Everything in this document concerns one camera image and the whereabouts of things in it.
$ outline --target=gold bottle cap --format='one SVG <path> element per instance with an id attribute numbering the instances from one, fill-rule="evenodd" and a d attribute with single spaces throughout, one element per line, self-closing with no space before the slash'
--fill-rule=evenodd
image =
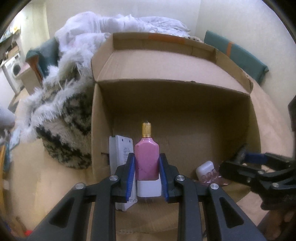
<path id="1" fill-rule="evenodd" d="M 151 123 L 144 122 L 142 123 L 142 138 L 151 137 Z"/>

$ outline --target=white wall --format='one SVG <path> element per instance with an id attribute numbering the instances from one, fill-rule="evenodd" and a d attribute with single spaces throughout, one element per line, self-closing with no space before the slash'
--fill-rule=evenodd
<path id="1" fill-rule="evenodd" d="M 262 88 L 291 126 L 287 106 L 296 95 L 296 44 L 277 15 L 262 0 L 201 0 L 195 34 L 203 40 L 207 30 L 268 66 Z"/>
<path id="2" fill-rule="evenodd" d="M 15 93 L 0 68 L 0 106 L 7 108 L 14 96 Z"/>
<path id="3" fill-rule="evenodd" d="M 29 3 L 21 11 L 23 21 L 21 22 L 20 39 L 25 55 L 31 48 L 36 48 L 49 39 L 45 12 L 44 2 Z"/>
<path id="4" fill-rule="evenodd" d="M 77 13 L 93 11 L 104 16 L 117 14 L 134 17 L 162 16 L 182 21 L 193 32 L 201 0 L 47 0 L 47 22 L 50 37 L 66 20 Z"/>

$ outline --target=blue gripper pad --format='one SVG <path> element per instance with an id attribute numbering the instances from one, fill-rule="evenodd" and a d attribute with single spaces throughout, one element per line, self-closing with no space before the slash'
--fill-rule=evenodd
<path id="1" fill-rule="evenodd" d="M 161 180 L 161 192 L 162 196 L 165 198 L 166 201 L 168 201 L 169 194 L 168 194 L 168 181 L 165 174 L 165 169 L 163 166 L 163 161 L 161 157 L 159 156 L 159 174 L 160 174 L 160 180 Z"/>
<path id="2" fill-rule="evenodd" d="M 131 163 L 128 170 L 126 179 L 126 201 L 131 197 L 131 190 L 133 188 L 133 177 L 135 176 L 135 155 L 131 158 Z"/>
<path id="3" fill-rule="evenodd" d="M 264 165 L 268 161 L 268 157 L 262 153 L 246 153 L 244 162 Z"/>

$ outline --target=metal screw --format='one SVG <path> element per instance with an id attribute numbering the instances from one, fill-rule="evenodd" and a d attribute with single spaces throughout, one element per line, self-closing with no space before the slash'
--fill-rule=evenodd
<path id="1" fill-rule="evenodd" d="M 185 177 L 183 175 L 178 175 L 178 176 L 176 176 L 176 179 L 178 181 L 184 181 L 185 180 Z"/>
<path id="2" fill-rule="evenodd" d="M 279 184 L 278 184 L 278 183 L 273 183 L 272 186 L 273 186 L 274 188 L 278 188 L 278 187 L 279 187 Z"/>
<path id="3" fill-rule="evenodd" d="M 212 184 L 210 185 L 210 187 L 211 187 L 212 189 L 214 189 L 214 190 L 217 190 L 217 189 L 219 188 L 219 185 L 216 184 L 216 183 L 212 183 Z"/>
<path id="4" fill-rule="evenodd" d="M 117 175 L 111 175 L 111 176 L 109 177 L 109 179 L 110 179 L 111 181 L 117 181 L 117 180 L 118 180 L 118 176 L 117 176 Z"/>
<path id="5" fill-rule="evenodd" d="M 82 189 L 82 188 L 84 188 L 84 183 L 77 183 L 76 185 L 75 185 L 75 188 L 76 189 Z"/>

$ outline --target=fluffy blanket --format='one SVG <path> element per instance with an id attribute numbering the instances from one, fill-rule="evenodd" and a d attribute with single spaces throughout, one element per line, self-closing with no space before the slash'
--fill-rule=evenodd
<path id="1" fill-rule="evenodd" d="M 24 100 L 20 140 L 42 138 L 49 154 L 68 167 L 91 165 L 91 58 L 111 33 L 131 31 L 189 38 L 184 24 L 164 17 L 111 18 L 84 12 L 68 19 L 55 34 L 61 56 L 58 66 L 50 66 L 43 87 Z"/>

